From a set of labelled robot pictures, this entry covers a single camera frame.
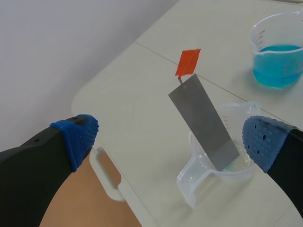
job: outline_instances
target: clear plastic measuring cup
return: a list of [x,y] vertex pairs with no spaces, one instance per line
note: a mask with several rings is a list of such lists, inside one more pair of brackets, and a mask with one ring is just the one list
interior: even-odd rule
[[260,115],[260,107],[255,102],[227,104],[216,109],[230,137],[239,151],[239,156],[223,171],[215,169],[207,154],[192,134],[189,133],[189,144],[192,158],[177,177],[177,184],[187,203],[194,208],[195,191],[210,174],[228,181],[246,181],[253,176],[254,162],[247,155],[242,142],[242,128],[247,118]]
[[283,87],[303,72],[303,9],[269,16],[250,32],[253,71],[262,84]]

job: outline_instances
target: measuring cup handle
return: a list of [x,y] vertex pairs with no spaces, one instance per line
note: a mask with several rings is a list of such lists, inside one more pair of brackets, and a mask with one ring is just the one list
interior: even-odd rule
[[178,187],[191,208],[194,208],[196,203],[196,188],[211,172],[211,169],[202,165],[195,156],[192,156],[177,177]]

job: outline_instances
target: plastic handle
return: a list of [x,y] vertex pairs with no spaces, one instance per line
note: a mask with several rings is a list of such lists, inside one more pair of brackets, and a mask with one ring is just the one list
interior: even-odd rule
[[112,181],[110,180],[109,176],[107,175],[104,167],[100,162],[100,156],[103,152],[105,151],[102,147],[98,148],[97,150],[95,150],[94,148],[91,149],[89,155],[89,162],[91,164],[91,167],[95,171],[95,174],[97,175],[107,195],[113,200],[125,201],[125,198],[121,194],[120,190],[113,185]]
[[196,188],[210,173],[212,173],[211,169],[202,165],[195,156],[192,156],[177,177],[178,187],[191,208],[194,208],[196,203]]

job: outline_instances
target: beaker with blue liquid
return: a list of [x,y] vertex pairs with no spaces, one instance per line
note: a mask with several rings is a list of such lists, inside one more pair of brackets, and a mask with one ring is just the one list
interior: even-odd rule
[[271,87],[296,82],[303,73],[303,9],[269,16],[250,32],[253,72]]

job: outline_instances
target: blue liquid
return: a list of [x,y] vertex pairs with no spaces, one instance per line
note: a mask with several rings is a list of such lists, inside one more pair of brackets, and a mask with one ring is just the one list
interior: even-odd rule
[[[300,49],[295,45],[274,45],[264,51],[292,51]],[[253,63],[255,78],[262,84],[283,87],[296,82],[303,72],[303,50],[294,53],[266,53],[256,55]]]

